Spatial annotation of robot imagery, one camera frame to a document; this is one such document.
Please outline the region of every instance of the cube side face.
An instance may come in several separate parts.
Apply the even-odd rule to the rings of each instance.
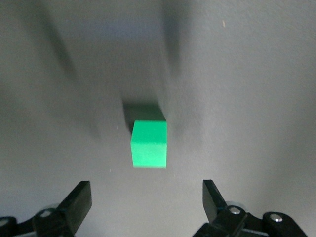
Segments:
[[[160,143],[131,143],[135,168],[166,168],[167,145]]]
[[[166,121],[135,121],[131,151],[135,168],[166,168]]]

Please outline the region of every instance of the gray surface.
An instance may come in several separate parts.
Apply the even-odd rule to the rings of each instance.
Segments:
[[[313,236],[315,1],[0,2],[0,215],[90,180],[77,236],[191,236],[202,179]],[[122,102],[158,102],[167,169],[134,169]]]

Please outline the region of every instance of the green cube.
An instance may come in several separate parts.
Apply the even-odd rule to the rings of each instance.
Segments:
[[[130,146],[135,168],[166,168],[167,122],[136,120]]]

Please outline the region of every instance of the screw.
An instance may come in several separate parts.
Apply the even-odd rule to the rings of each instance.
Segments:
[[[1,227],[1,226],[4,226],[4,225],[7,224],[8,222],[9,222],[8,219],[2,219],[2,220],[0,220],[0,227]]]
[[[41,218],[45,218],[45,217],[49,216],[50,214],[51,214],[51,211],[45,210],[40,216],[41,216]]]
[[[271,215],[270,215],[270,218],[271,218],[272,220],[274,220],[275,222],[281,222],[281,221],[283,221],[282,217],[280,217],[280,216],[277,215],[277,214],[271,214]]]
[[[238,215],[238,214],[241,213],[241,210],[238,209],[237,207],[234,207],[234,206],[229,208],[229,211],[231,211],[231,213],[234,214],[234,215]]]

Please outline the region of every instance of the cube top face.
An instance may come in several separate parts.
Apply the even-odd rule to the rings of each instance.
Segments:
[[[131,143],[167,144],[167,122],[136,120]]]
[[[140,121],[166,121],[157,104],[123,103],[124,118],[130,133],[133,133],[134,123]]]
[[[166,168],[166,121],[136,120],[130,144],[135,168]]]

